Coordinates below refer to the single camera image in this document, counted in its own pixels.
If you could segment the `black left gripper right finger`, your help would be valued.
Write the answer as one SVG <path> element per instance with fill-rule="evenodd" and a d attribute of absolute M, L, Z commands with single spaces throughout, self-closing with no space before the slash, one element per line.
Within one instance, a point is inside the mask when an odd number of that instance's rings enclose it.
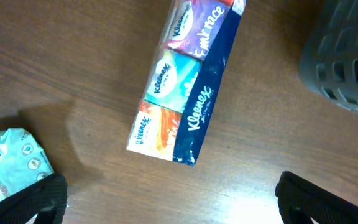
<path fill-rule="evenodd" d="M 358 206 L 285 171 L 275 188 L 284 224 L 358 223 Z"/>

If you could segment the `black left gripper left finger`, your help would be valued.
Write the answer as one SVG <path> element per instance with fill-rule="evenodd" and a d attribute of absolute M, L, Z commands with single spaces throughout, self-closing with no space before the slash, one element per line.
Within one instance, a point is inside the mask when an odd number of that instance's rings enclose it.
<path fill-rule="evenodd" d="M 0 223 L 61 224 L 67 207 L 67 182 L 61 174 L 51 174 L 0 201 Z"/>

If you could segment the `teal tissue pocket pack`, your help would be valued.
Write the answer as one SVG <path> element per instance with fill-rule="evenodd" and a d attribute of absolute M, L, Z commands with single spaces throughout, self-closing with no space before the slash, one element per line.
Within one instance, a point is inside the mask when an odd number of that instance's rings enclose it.
<path fill-rule="evenodd" d="M 0 201 L 53 174 L 42 146 L 24 128 L 0 131 Z"/>

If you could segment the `grey plastic lattice basket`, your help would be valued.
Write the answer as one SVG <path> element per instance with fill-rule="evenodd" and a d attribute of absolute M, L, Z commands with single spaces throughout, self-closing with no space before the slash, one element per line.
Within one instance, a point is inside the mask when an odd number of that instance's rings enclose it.
<path fill-rule="evenodd" d="M 324 2 L 298 69 L 310 91 L 358 113 L 358 0 Z"/>

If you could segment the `Kleenex tissue multipack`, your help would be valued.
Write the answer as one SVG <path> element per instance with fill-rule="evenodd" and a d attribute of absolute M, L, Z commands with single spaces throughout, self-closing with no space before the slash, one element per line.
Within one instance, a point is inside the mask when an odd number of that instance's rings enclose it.
<path fill-rule="evenodd" d="M 246 4 L 171 3 L 127 150 L 196 164 Z"/>

